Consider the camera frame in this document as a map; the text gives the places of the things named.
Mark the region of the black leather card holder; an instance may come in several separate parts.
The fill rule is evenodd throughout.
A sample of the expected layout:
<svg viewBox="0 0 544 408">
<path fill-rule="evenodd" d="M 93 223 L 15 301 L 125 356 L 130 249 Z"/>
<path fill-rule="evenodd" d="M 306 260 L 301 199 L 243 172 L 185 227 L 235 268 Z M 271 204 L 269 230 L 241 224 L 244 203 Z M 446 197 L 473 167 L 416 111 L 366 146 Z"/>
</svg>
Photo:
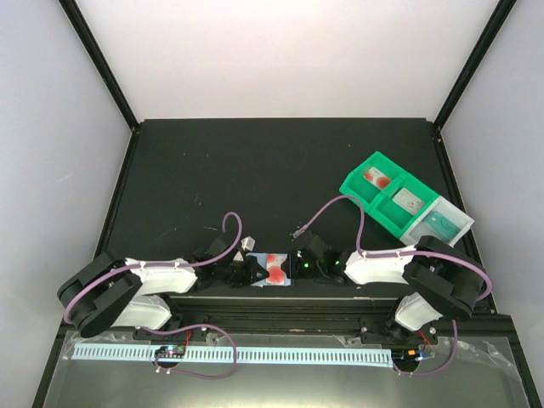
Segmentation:
<svg viewBox="0 0 544 408">
<path fill-rule="evenodd" d="M 251 286 L 291 286 L 291 259 L 286 253 L 257 253 L 250 252 L 249 257 L 253 257 L 258 266 L 264 269 L 266 273 L 258 270 L 257 281 Z"/>
</svg>

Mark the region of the teal VIP card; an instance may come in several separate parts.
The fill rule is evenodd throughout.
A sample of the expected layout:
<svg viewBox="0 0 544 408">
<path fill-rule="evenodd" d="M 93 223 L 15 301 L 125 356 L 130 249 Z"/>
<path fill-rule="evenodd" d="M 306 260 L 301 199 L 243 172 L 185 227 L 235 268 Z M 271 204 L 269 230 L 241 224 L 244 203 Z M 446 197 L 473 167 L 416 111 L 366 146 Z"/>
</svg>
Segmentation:
<svg viewBox="0 0 544 408">
<path fill-rule="evenodd" d="M 432 211 L 425 218 L 425 224 L 446 242 L 451 242 L 460 231 L 456 224 L 438 211 Z"/>
</svg>

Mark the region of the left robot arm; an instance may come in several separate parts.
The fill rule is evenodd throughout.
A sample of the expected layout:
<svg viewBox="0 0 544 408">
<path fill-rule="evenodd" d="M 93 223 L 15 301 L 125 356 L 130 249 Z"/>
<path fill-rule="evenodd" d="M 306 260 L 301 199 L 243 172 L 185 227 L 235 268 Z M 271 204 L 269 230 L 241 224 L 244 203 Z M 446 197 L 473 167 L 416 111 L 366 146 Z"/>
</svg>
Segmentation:
<svg viewBox="0 0 544 408">
<path fill-rule="evenodd" d="M 65 321 L 84 338 L 112 327 L 145 326 L 172 339 L 183 320 L 173 312 L 170 295 L 203 291 L 215 283 L 264 286 L 272 257 L 253 247 L 250 236 L 231 246 L 223 233 L 208 248 L 170 261 L 122 258 L 108 250 L 61 285 L 57 297 Z"/>
</svg>

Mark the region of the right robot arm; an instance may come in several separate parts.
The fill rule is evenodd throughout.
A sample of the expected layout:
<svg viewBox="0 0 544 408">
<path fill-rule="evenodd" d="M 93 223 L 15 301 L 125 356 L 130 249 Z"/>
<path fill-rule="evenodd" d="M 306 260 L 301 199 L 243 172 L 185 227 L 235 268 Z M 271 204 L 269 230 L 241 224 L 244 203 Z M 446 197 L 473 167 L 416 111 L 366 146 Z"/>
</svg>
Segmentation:
<svg viewBox="0 0 544 408">
<path fill-rule="evenodd" d="M 468 319 L 475 304 L 490 295 L 492 283 L 481 264 L 443 241 L 425 235 L 415 245 L 396 250 L 336 250 L 318 235 L 292 233 L 292 277 L 335 286 L 389 284 L 408 286 L 386 322 L 388 336 L 407 342 L 426 324 L 441 318 Z"/>
</svg>

